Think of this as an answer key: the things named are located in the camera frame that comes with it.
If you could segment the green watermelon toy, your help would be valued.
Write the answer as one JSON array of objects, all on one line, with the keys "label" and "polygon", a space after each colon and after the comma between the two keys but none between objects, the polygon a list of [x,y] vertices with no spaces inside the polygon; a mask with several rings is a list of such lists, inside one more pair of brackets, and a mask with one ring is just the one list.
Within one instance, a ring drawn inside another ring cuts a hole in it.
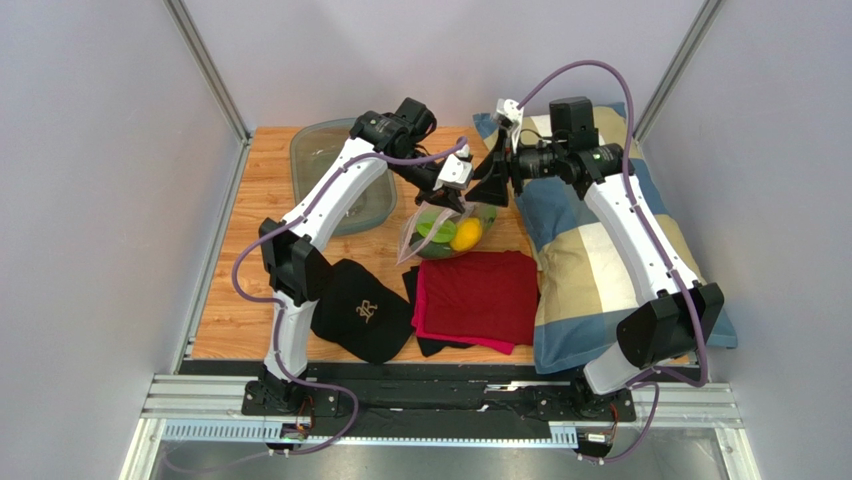
[{"label": "green watermelon toy", "polygon": [[489,231],[497,218],[498,210],[495,206],[489,204],[480,204],[478,206],[478,218],[485,232]]}]

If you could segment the green star fruit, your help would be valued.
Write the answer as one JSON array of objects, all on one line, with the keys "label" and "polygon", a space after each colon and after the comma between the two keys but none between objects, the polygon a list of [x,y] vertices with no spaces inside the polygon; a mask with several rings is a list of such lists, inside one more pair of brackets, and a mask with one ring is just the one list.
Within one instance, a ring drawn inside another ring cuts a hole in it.
[{"label": "green star fruit", "polygon": [[415,221],[415,230],[424,239],[430,242],[448,243],[456,234],[455,212],[450,211],[427,211],[418,216]]}]

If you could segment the clear zip top bag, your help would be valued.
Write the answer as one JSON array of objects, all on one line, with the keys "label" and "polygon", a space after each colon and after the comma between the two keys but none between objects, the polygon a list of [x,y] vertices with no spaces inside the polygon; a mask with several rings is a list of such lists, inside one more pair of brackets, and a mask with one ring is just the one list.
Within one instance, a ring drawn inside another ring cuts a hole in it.
[{"label": "clear zip top bag", "polygon": [[461,213],[428,203],[411,215],[400,231],[396,263],[410,260],[444,260],[477,247],[494,225],[495,206],[471,202]]}]

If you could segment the yellow lemon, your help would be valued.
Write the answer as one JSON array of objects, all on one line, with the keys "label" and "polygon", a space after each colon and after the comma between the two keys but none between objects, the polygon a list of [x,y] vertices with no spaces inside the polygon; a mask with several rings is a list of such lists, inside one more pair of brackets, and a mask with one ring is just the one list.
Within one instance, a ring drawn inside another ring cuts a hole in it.
[{"label": "yellow lemon", "polygon": [[482,239],[484,227],[475,217],[470,217],[456,224],[456,234],[450,240],[450,248],[455,252],[467,252],[473,249]]}]

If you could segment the dark green avocado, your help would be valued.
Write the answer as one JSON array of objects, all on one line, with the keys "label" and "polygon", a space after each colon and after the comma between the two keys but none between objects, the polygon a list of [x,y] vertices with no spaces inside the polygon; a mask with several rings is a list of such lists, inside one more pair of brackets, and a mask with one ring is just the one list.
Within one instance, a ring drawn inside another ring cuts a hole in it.
[{"label": "dark green avocado", "polygon": [[416,255],[426,260],[441,260],[452,258],[456,255],[456,252],[448,243],[427,242],[423,244]]}]

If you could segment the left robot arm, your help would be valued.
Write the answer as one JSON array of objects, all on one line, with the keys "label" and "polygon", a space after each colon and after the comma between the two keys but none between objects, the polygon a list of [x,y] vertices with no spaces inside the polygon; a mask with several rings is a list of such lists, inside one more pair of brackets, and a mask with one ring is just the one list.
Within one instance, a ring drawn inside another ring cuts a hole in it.
[{"label": "left robot arm", "polygon": [[469,181],[457,187],[441,175],[449,161],[467,162],[468,140],[461,137],[449,148],[426,155],[418,146],[436,126],[433,112],[412,98],[390,113],[361,114],[310,192],[281,220],[261,224],[258,246],[270,277],[273,326],[261,371],[246,388],[248,404],[294,413],[311,394],[340,392],[338,386],[304,377],[310,323],[332,282],[333,267],[324,251],[357,198],[389,171],[416,186],[428,202],[461,209],[460,193]]}]

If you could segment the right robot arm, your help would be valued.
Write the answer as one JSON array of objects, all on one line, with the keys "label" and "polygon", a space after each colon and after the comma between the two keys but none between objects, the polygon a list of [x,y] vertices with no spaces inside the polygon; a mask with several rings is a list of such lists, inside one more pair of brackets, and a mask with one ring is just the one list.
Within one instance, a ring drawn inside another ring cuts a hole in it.
[{"label": "right robot arm", "polygon": [[571,406],[595,418],[618,395],[665,370],[667,361],[694,353],[695,385],[708,379],[707,340],[724,295],[705,283],[677,254],[648,205],[629,159],[628,145],[599,139],[593,106],[586,97],[550,104],[550,133],[534,145],[521,141],[523,105],[500,99],[495,107],[496,142],[474,177],[472,201],[505,206],[529,184],[558,178],[599,220],[630,278],[637,307],[615,328],[614,342],[587,362],[573,384]]}]

